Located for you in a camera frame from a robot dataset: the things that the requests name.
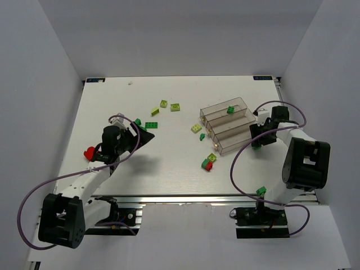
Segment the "green and red lego stack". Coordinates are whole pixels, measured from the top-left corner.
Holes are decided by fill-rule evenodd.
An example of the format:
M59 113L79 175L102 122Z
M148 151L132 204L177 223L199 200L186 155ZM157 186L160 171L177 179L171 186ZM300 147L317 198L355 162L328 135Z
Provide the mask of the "green and red lego stack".
M212 167L213 167L213 162L209 159L205 159L202 163L201 163L201 167L203 169L205 169L207 172L209 172Z

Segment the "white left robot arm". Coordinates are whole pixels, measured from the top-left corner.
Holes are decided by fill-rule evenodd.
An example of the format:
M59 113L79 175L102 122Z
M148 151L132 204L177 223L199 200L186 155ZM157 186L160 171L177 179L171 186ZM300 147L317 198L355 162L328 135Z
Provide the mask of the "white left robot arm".
M111 196L93 197L93 194L115 172L122 154L138 150L154 137L137 124L129 128L106 126L88 169L58 194L50 193L44 198L39 240L75 249L90 228L121 225L117 201Z

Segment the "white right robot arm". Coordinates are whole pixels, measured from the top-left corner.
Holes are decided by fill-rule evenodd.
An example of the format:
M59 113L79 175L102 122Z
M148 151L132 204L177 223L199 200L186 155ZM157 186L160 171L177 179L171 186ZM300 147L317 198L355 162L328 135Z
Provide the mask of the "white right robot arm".
M327 183L330 144L308 136L298 123L290 120L288 107L275 106L272 111L255 112L257 123L250 125L251 137L262 135L252 148L281 140L287 147L281 180L268 188L263 196L268 209L282 210L297 196L322 189Z

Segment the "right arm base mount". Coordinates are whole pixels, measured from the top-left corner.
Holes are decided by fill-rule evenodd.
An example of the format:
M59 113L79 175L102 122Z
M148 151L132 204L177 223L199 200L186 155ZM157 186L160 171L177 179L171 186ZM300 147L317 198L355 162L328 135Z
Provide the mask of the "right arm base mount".
M255 207L238 207L229 217L236 221L238 239L285 239L290 237L284 210L265 207L262 202Z

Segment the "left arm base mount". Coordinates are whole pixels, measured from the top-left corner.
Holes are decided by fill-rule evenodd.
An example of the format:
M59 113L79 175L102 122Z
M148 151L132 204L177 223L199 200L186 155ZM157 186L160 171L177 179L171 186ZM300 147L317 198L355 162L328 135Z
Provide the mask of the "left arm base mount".
M98 196L84 206L85 234L96 236L136 236L140 230L142 205Z

